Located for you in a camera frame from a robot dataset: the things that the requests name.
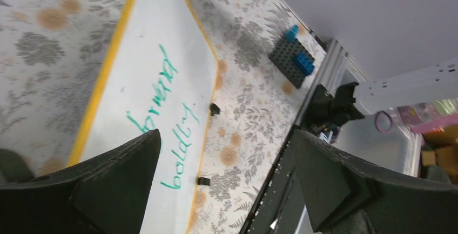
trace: whiteboard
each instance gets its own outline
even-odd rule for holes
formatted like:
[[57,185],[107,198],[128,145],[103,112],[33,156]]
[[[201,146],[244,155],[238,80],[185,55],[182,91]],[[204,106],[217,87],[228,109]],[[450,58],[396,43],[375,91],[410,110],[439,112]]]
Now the whiteboard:
[[141,233],[184,234],[191,215],[218,70],[194,17],[187,0],[127,0],[71,158],[159,129]]

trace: blue block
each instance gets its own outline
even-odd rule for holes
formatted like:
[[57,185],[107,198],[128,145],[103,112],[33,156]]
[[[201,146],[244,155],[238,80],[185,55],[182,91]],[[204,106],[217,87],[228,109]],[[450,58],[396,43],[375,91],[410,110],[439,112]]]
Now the blue block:
[[302,52],[294,58],[294,63],[305,76],[311,75],[315,69],[312,61]]
[[290,41],[294,42],[296,40],[296,36],[299,33],[299,26],[294,25],[292,26],[285,34],[285,37]]

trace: floral tablecloth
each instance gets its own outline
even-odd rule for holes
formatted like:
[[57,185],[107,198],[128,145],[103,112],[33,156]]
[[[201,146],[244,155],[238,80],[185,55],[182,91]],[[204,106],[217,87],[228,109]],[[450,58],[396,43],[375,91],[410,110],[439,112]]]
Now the floral tablecloth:
[[[267,54],[294,24],[315,72],[325,52],[281,0],[190,1],[220,58],[222,110],[201,171],[211,186],[199,187],[190,230],[238,233],[308,91]],[[0,145],[36,175],[65,167],[124,2],[0,0]]]

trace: blue lego brick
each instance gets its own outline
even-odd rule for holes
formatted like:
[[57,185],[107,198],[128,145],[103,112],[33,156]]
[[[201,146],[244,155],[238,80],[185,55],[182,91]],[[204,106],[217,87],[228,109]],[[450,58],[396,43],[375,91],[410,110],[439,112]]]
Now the blue lego brick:
[[298,35],[298,33],[299,33],[299,26],[294,25],[285,33],[285,37],[291,43],[293,43],[296,40],[296,36]]
[[315,69],[312,61],[307,57],[307,55],[305,55],[305,53],[302,52],[294,58],[294,63],[298,66],[302,73],[305,74],[305,76],[311,75]]
[[301,87],[305,79],[305,73],[294,63],[294,58],[299,53],[305,54],[312,63],[315,61],[312,55],[310,55],[297,39],[294,42],[290,42],[286,37],[278,40],[274,49],[269,54],[269,59],[272,63],[277,66],[297,89]]

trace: gray baseplate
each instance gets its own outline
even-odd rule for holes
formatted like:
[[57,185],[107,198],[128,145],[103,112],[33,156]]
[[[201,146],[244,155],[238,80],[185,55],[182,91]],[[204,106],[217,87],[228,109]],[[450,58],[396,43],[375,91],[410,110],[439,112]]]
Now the gray baseplate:
[[269,54],[272,63],[297,89],[301,87],[305,79],[305,74],[294,63],[294,58],[301,52],[305,53],[312,63],[315,61],[315,58],[310,55],[298,39],[291,43],[286,37],[282,37],[275,45],[272,53]]

